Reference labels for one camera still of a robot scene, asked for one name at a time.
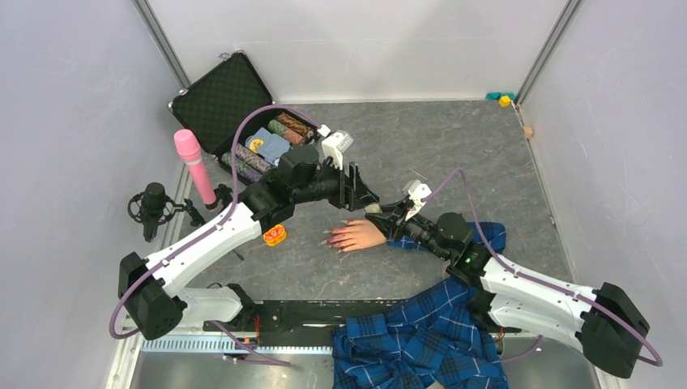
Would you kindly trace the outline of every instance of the yellow block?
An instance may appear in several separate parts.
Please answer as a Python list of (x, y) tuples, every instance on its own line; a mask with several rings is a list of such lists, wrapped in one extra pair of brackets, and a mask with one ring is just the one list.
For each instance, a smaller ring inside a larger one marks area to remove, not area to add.
[(278, 224), (262, 235), (262, 239), (268, 246), (277, 246), (286, 239), (286, 229)]
[(501, 107), (507, 107), (510, 105), (510, 97), (508, 96), (501, 96), (500, 99), (498, 99), (498, 104), (501, 105)]

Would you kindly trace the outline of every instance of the blue sleeve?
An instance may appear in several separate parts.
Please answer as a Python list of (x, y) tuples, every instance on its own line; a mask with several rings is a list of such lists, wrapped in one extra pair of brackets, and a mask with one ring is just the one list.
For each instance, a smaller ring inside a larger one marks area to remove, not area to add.
[[(477, 232), (475, 223), (468, 222), (467, 225), (469, 225), (473, 231), (472, 240), (474, 240), (477, 244), (484, 246), (482, 237), (480, 237), (480, 234)], [(496, 251), (498, 254), (502, 253), (506, 248), (506, 227), (501, 223), (495, 223), (492, 221), (482, 221), (480, 222), (480, 227), (482, 228), (484, 237), (487, 238), (494, 251)], [(425, 249), (423, 246), (418, 245), (411, 238), (406, 236), (403, 236), (398, 242), (394, 242), (392, 239), (387, 239), (386, 244), (392, 247), (400, 247), (404, 250), (427, 251), (427, 249)]]

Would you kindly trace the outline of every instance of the orange object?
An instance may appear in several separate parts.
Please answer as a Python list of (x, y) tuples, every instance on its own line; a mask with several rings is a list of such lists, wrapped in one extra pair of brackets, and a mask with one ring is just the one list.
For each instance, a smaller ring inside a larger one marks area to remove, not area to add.
[(253, 321), (255, 322), (255, 339), (260, 343), (260, 315), (256, 315)]
[(277, 246), (286, 239), (286, 229), (278, 224), (262, 235), (262, 239), (268, 246)]
[(531, 137), (534, 135), (534, 131), (532, 130), (532, 127), (528, 127), (528, 126), (523, 127), (523, 132), (525, 133), (525, 139), (531, 139)]

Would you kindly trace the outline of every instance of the robotic arm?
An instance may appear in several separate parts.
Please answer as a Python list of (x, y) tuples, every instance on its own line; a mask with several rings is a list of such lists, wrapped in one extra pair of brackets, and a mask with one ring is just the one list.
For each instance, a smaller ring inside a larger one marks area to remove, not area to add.
[[(120, 262), (118, 296), (130, 292), (124, 307), (143, 336), (154, 340), (180, 324), (236, 317), (242, 308), (236, 291), (186, 285), (217, 259), (293, 216), (296, 204), (327, 200), (355, 211), (377, 203), (379, 198), (363, 183), (355, 163), (348, 165), (348, 174), (344, 172), (341, 152), (350, 142), (345, 133), (325, 139), (323, 163), (313, 147), (293, 147), (281, 156), (277, 168), (239, 194), (231, 217), (224, 209), (191, 235), (145, 259), (127, 255)], [(147, 272), (151, 275), (133, 288)]]
[(447, 272), (477, 290), (468, 309), (478, 324), (556, 339), (621, 378), (631, 375), (637, 359), (644, 360), (638, 339), (646, 337), (649, 325), (622, 289), (608, 283), (592, 289), (520, 267), (476, 244), (460, 214), (428, 220), (418, 212), (431, 190), (419, 181), (406, 186), (402, 200), (378, 206), (357, 165), (349, 164), (348, 174), (344, 172), (341, 153), (350, 142), (345, 133), (327, 137), (322, 163), (313, 147), (293, 147), (278, 167), (239, 194), (230, 217), (224, 209), (191, 235), (145, 259), (127, 255), (120, 263), (118, 295), (129, 294), (123, 305), (143, 336), (154, 340), (179, 324), (236, 318), (243, 307), (241, 291), (186, 285), (217, 259), (293, 216), (296, 204), (327, 200), (349, 211), (365, 207), (365, 217), (386, 236), (408, 236), (448, 261)]
[(467, 308), (478, 325), (522, 328), (558, 340), (620, 378), (629, 378), (637, 360), (648, 361), (639, 356), (642, 343), (631, 332), (646, 338), (649, 324), (622, 289), (609, 283), (601, 289), (567, 283), (494, 255), (472, 240), (462, 215), (444, 213), (434, 223), (417, 214), (431, 193), (426, 185), (410, 182), (405, 190), (403, 200), (365, 218), (387, 237), (410, 237), (448, 261), (452, 278), (476, 288)]

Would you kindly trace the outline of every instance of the microphone stand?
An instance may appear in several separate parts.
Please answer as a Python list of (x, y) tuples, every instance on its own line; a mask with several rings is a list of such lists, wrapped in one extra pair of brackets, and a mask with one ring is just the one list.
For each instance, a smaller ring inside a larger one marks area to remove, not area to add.
[[(157, 201), (153, 201), (153, 203), (156, 203), (156, 205), (161, 206), (158, 207), (159, 209), (148, 210), (146, 207), (144, 207), (143, 199), (146, 196), (146, 193), (155, 193), (156, 196), (159, 197), (156, 199)], [(217, 200), (215, 201), (214, 207), (221, 202), (222, 209), (224, 210), (231, 203), (232, 190), (226, 185), (220, 184), (219, 187), (215, 189), (215, 193), (217, 194)], [(131, 209), (131, 205), (134, 203), (139, 206), (139, 211), (136, 213), (134, 213)], [(170, 204), (172, 209), (170, 210), (167, 208), (166, 204)], [(187, 213), (191, 218), (190, 224), (192, 227), (200, 227), (206, 223), (205, 219), (200, 212), (198, 212), (198, 209), (193, 205), (193, 202), (190, 199), (184, 199), (183, 204), (175, 203), (174, 200), (164, 194), (164, 187), (162, 184), (157, 182), (151, 182), (146, 186), (146, 190), (144, 192), (134, 195), (134, 197), (129, 200), (126, 210), (129, 212), (129, 217), (131, 219), (133, 219), (136, 223), (143, 224), (143, 239), (145, 239), (146, 242), (152, 242), (157, 235), (157, 228), (168, 223), (177, 213)], [(232, 252), (241, 261), (245, 260), (243, 256), (238, 254), (235, 250), (232, 250)]]

